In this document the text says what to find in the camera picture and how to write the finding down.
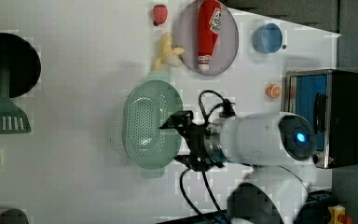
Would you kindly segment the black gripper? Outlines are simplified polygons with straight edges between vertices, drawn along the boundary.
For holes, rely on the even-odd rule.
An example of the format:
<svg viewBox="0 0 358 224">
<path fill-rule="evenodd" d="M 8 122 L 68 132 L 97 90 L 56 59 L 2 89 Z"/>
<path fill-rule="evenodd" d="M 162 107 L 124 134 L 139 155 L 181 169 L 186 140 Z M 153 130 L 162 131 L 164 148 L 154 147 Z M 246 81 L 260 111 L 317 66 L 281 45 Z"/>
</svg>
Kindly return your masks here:
<svg viewBox="0 0 358 224">
<path fill-rule="evenodd" d="M 178 155 L 174 159 L 195 172 L 207 172 L 213 167 L 223 168 L 227 157 L 218 144 L 218 134 L 207 125 L 192 122 L 194 115 L 190 110 L 177 111 L 160 126 L 161 130 L 180 129 L 190 153 Z"/>
</svg>

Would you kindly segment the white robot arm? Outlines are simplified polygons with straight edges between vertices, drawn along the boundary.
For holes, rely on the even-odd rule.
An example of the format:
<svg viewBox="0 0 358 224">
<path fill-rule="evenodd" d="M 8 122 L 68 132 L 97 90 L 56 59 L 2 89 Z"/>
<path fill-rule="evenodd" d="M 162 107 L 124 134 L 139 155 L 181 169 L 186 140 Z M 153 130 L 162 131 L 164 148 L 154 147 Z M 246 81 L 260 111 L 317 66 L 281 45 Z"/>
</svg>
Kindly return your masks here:
<svg viewBox="0 0 358 224">
<path fill-rule="evenodd" d="M 316 136 L 306 119 L 269 112 L 196 124 L 191 111 L 178 111 L 160 128 L 185 139 L 190 153 L 176 159 L 193 171 L 229 163 L 253 168 L 227 197 L 231 224 L 295 224 L 317 179 Z"/>
</svg>

